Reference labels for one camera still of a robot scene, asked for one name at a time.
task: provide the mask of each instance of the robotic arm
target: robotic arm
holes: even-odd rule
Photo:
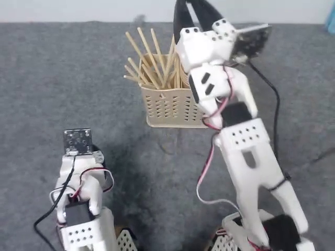
[[[225,218],[223,227],[242,251],[259,247],[312,251],[312,242],[300,238],[308,230],[307,219],[291,183],[278,165],[265,126],[257,118],[258,110],[248,80],[238,70],[225,66],[232,59],[245,62],[257,56],[265,46],[270,27],[259,25],[238,30],[205,0],[190,3],[202,31],[187,14],[186,1],[177,0],[176,51],[188,73],[195,102],[210,125],[219,130],[215,144],[221,149],[236,188],[241,215]],[[233,94],[238,102],[223,110],[224,99],[230,99]],[[247,162],[247,155],[254,164]],[[280,202],[285,214],[273,217],[258,210],[261,186]]]
[[[66,251],[134,250],[130,231],[123,229],[116,237],[112,212],[104,207],[103,192],[114,185],[111,172],[98,147],[92,144],[90,129],[64,131],[64,150],[60,177],[50,193],[52,204],[61,196],[57,207],[57,221]],[[107,185],[110,174],[111,185]],[[65,192],[60,191],[71,177]]]

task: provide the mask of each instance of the black circuit board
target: black circuit board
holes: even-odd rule
[[[92,154],[91,129],[70,129],[64,131],[64,151],[66,155]]]

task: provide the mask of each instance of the bamboo skewer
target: bamboo skewer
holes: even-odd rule
[[[167,63],[166,63],[166,68],[165,68],[165,78],[163,81],[163,88],[165,87],[166,84],[166,80],[169,77],[169,72],[170,72],[170,68],[172,66],[172,58],[174,57],[174,36],[172,36],[172,41],[171,41],[171,45],[170,45],[170,49],[169,49],[169,55],[167,56]]]
[[[131,64],[131,66],[134,68],[134,70],[140,76],[140,78],[143,79],[144,83],[146,85],[150,85],[150,83],[148,82],[147,78],[143,75],[143,73],[141,73],[140,69],[136,66],[136,64],[134,63],[134,61],[131,58],[128,58],[128,62]]]
[[[128,79],[128,80],[131,80],[131,81],[134,81],[136,83],[138,83],[138,80],[140,80],[139,78],[133,78],[132,76],[128,76],[128,75],[124,75],[124,78]],[[143,82],[140,82],[140,86],[148,88],[148,89],[154,89],[154,90],[156,89],[153,85],[146,85]]]
[[[160,90],[161,87],[159,86],[159,84],[156,82],[156,79],[154,78],[153,75],[151,75],[151,72],[149,71],[149,69],[146,67],[145,64],[142,65],[142,68],[144,70],[144,72],[148,75],[149,79],[151,80],[151,82],[153,83],[153,85],[156,87],[157,90]]]
[[[140,37],[141,37],[142,42],[143,42],[143,44],[144,44],[144,47],[145,47],[146,50],[147,50],[147,53],[148,53],[148,55],[149,55],[149,58],[150,58],[150,60],[151,60],[151,62],[152,62],[153,67],[154,67],[155,70],[156,70],[156,73],[157,73],[157,75],[158,75],[158,78],[159,78],[159,80],[161,81],[161,83],[163,83],[163,82],[164,82],[163,77],[162,77],[160,71],[158,70],[158,66],[157,66],[157,64],[156,64],[155,59],[153,58],[153,55],[152,55],[152,53],[151,53],[151,50],[150,50],[149,45],[148,45],[148,43],[147,43],[147,40],[146,40],[146,38],[144,37],[144,34],[143,34],[143,32],[142,32],[142,29],[141,29],[140,27],[138,27],[138,28],[137,28],[137,31],[138,31],[138,33],[140,34]]]
[[[164,63],[164,59],[163,59],[163,56],[162,56],[162,52],[161,52],[161,49],[159,48],[158,40],[157,40],[157,37],[156,37],[156,34],[155,34],[154,30],[151,29],[150,31],[151,31],[151,36],[152,36],[153,43],[154,43],[155,48],[156,48],[156,52],[157,52],[157,55],[158,55],[159,62],[161,63],[161,67],[162,67],[162,71],[163,71],[163,78],[164,78],[165,75],[166,75],[166,71],[165,71],[165,63]]]
[[[135,49],[135,51],[137,52],[137,55],[140,57],[140,59],[142,60],[142,62],[150,68],[150,64],[148,63],[148,61],[146,60],[146,58],[144,57],[144,55],[141,53],[140,49],[138,48],[138,46],[136,45],[134,39],[131,37],[129,32],[126,32],[126,36],[129,40],[129,42],[131,43],[131,45],[133,46],[133,48]]]
[[[179,72],[179,60],[178,60],[178,57],[176,57],[175,59],[175,66],[174,68],[176,69],[177,71],[177,88],[179,89],[180,88],[180,72]]]
[[[145,78],[139,78],[138,75],[135,74],[135,72],[127,65],[125,65],[125,69],[127,70],[127,72],[130,74],[130,76],[135,79],[135,81],[137,81],[140,85],[146,85],[149,86],[150,83],[145,79]]]

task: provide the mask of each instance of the white wall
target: white wall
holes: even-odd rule
[[[233,22],[323,24],[334,0],[209,0]],[[0,0],[0,22],[170,22],[175,0]]]

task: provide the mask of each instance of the beige plastic basket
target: beige plastic basket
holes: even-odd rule
[[[140,61],[140,71],[145,75]],[[198,109],[187,82],[181,71],[182,87],[178,89],[150,89],[139,84],[147,110],[147,123],[151,127],[165,128],[206,128],[202,123],[203,113]]]

